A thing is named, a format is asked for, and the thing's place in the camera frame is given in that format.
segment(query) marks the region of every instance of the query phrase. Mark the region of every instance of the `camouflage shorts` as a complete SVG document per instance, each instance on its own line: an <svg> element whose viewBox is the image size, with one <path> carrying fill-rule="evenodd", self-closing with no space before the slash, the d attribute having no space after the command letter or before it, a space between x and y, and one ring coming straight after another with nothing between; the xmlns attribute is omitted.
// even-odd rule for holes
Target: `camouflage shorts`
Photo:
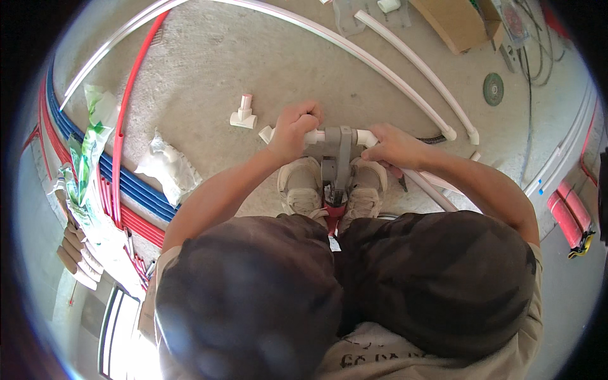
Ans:
<svg viewBox="0 0 608 380"><path fill-rule="evenodd" d="M332 253L327 231L301 215L232 218L187 240L156 296L171 353L196 370L211 350L234 378L307 377L336 336L372 321L428 353L478 359L527 313L536 261L496 219L362 218L338 240Z"/></svg>

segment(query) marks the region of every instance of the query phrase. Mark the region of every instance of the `green cutting disc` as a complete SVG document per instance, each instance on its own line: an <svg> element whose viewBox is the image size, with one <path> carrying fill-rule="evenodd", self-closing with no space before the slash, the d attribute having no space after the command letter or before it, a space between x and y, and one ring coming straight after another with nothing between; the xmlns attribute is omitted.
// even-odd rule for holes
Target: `green cutting disc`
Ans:
<svg viewBox="0 0 608 380"><path fill-rule="evenodd" d="M483 81L483 97L491 106L497 106L502 102L502 95L505 93L505 87L502 84L500 75L495 72L488 74Z"/></svg>

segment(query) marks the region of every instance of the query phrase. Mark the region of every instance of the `sneaker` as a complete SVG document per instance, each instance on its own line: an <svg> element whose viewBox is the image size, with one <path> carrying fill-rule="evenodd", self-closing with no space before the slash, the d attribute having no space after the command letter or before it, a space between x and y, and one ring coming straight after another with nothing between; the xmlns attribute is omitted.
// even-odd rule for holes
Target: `sneaker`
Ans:
<svg viewBox="0 0 608 380"><path fill-rule="evenodd" d="M321 166L312 157L303 157L278 171L278 194L287 215L299 214L327 228L321 208Z"/></svg>
<svg viewBox="0 0 608 380"><path fill-rule="evenodd" d="M376 218L380 214L389 182L386 169L377 162L363 161L357 157L350 165L354 174L347 189L346 213L338 225L340 233L357 218Z"/></svg>

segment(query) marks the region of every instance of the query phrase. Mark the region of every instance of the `hand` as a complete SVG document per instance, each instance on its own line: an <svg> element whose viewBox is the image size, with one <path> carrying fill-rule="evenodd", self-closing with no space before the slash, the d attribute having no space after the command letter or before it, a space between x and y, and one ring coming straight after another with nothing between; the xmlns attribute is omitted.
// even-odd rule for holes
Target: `hand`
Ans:
<svg viewBox="0 0 608 380"><path fill-rule="evenodd" d="M402 175L397 168L423 170L424 164L434 154L441 152L388 123L372 125L370 131L379 143L364 150L361 158L378 161L396 177Z"/></svg>
<svg viewBox="0 0 608 380"><path fill-rule="evenodd" d="M315 100L306 100L283 108L277 119L272 140L266 147L280 165L297 160L304 153L304 135L323 122L323 110Z"/></svg>

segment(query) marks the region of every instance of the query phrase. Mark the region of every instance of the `white conduit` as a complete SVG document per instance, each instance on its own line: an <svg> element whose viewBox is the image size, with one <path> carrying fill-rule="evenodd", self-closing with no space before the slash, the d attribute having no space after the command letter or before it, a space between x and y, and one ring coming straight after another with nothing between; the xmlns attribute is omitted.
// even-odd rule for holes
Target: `white conduit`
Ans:
<svg viewBox="0 0 608 380"><path fill-rule="evenodd" d="M157 17L161 13L164 13L167 10L170 10L171 8L176 7L179 4L182 4L183 2L186 2L186 1L188 1L188 0L172 0L172 1L171 0L160 0L160 1L157 1L154 4L152 4L151 6L144 9L143 11L139 12L135 17L130 19L125 25L120 27L119 30L114 32L114 34L112 34L110 36L109 40L106 41L106 43L103 44L95 52L95 54L93 54L91 59L89 59L89 61L82 67L82 69L80 69L80 71L78 72L76 77L72 80L72 83L70 83L70 85L67 87L66 93L64 94L64 96L66 98L63 101L63 103L61 104L61 106L59 107L59 110L61 111L66 106L67 101L70 99L70 97L72 96L74 91L76 91L79 84L82 83L82 81L85 79L87 74L89 74L91 72L91 70L93 70L95 65L99 61L101 61L102 58L114 46L118 45L118 43L121 42L122 40L124 40L124 38L126 36L131 34L131 32L133 32L140 26L144 25L146 22Z"/></svg>
<svg viewBox="0 0 608 380"><path fill-rule="evenodd" d="M581 106L578 109L578 112L576 113L576 117L575 117L574 121L572 122L572 126L568 130L568 133L566 134L566 136L564 137L564 139L559 143L559 145L555 147L555 149L551 153L551 156L549 156L549 159L542 166L542 168L536 174L536 176L534 177L534 179L523 190L523 192L528 197L530 197L534 193L534 191L538 188L538 186L541 184L542 177L545 175L545 173L547 172L547 170L549 170L549 168L553 164L553 161L555 161L555 159L558 156L562 155L562 153L564 152L564 148L566 148L566 146L568 144L572 144L572 142L570 141L570 139L572 138L572 136L574 135L574 133L577 130L579 130L580 128L582 128L582 118L584 117L584 114L587 111L587 107L588 107L588 105L590 103L592 91L593 91L593 89L590 86L590 83L587 82L587 87L585 88L585 93L584 93L583 98L582 98Z"/></svg>
<svg viewBox="0 0 608 380"><path fill-rule="evenodd" d="M145 24L149 20L154 17L160 15L167 10L176 7L187 0L170 0L165 1L161 0L153 5L149 6L145 10L141 11L137 16L129 20L124 26L122 26L116 33L112 35L110 40L106 42L96 53L95 55L86 63L86 65L80 70L76 78L70 84L69 90L66 92L66 99L63 101L60 109L63 109L70 96L76 90L76 87L82 82L85 76L91 71L91 69L108 53L108 51L114 47L118 42L124 39L127 35L129 35L133 30L137 29L141 25ZM424 113L435 122L437 127L441 130L441 134L445 136L447 140L455 140L456 132L446 124L445 121L432 109L427 102L422 99L420 95L416 91L414 91L403 79L399 78L394 72L392 72L388 67L374 58L365 50L361 49L359 46L353 44L348 41L346 38L332 32L331 30L317 24L314 21L311 21L307 18L296 15L295 13L289 12L285 9L281 9L278 7L274 7L273 5L265 4L259 1L253 0L211 0L216 2L223 2L226 4L238 5L240 7L249 8L252 10L256 10L261 13L265 13L267 15L271 15L291 24L302 27L312 33L315 33L318 36L323 37L327 41L341 47L347 52L354 55L356 58L363 61L367 66L370 66L377 73L386 78L389 82L393 83L401 92L403 92L408 98L410 98L420 109L424 111Z"/></svg>
<svg viewBox="0 0 608 380"><path fill-rule="evenodd" d="M587 114L589 113L589 109L591 109L591 111L593 112L593 110L595 109L595 106L596 106L595 103L596 103L596 101L594 100L593 103L589 104L585 108L584 116L587 116ZM540 194L543 194L545 191L547 191L547 187L553 183L553 181L555 180L555 178L558 176L559 172L563 169L564 165L566 164L566 161L568 161L568 157L570 156L570 154L574 150L574 146L575 146L576 141L578 140L578 137L581 135L581 133L585 129L586 129L585 125L581 125L581 127L578 128L578 131L576 132L576 136L574 137L574 139L570 143L570 146L568 146L568 150L566 150L566 153L564 154L564 157L562 157L562 160L559 162L558 166L555 168L555 170L553 171L553 174L551 174L551 176L549 177L549 179L547 179L542 184L542 187L539 190Z"/></svg>
<svg viewBox="0 0 608 380"><path fill-rule="evenodd" d="M462 124L466 128L466 132L469 135L469 140L473 145L479 145L479 133L477 129L471 124L471 121L462 110L462 107L458 104L454 96L448 91L441 80L435 75L434 72L427 66L426 63L412 50L408 45L399 39L393 32L391 32L386 26L375 20L373 17L363 12L362 10L355 13L354 17L360 20L365 25L369 26L376 33L387 40L395 49L399 50L406 58L414 64L424 74L424 76L435 86L437 91L443 96L446 102L452 107L454 113L458 116Z"/></svg>
<svg viewBox="0 0 608 380"><path fill-rule="evenodd" d="M420 186L443 210L448 212L458 211L456 206L454 206L443 194L438 192L429 181L420 175L419 172L409 169L401 169L401 171L414 181L416 185Z"/></svg>
<svg viewBox="0 0 608 380"><path fill-rule="evenodd" d="M479 159L481 158L481 154L479 154L478 151L474 151L473 155L471 156L470 160L471 161L479 161ZM439 187L443 187L445 189L451 190L453 192L456 192L458 194L463 194L458 188L456 188L454 185L452 185L450 182L439 178L438 176L429 173L428 171L421 171L420 175L426 179L427 181L429 181L429 183L431 185L435 185L435 186L439 186Z"/></svg>

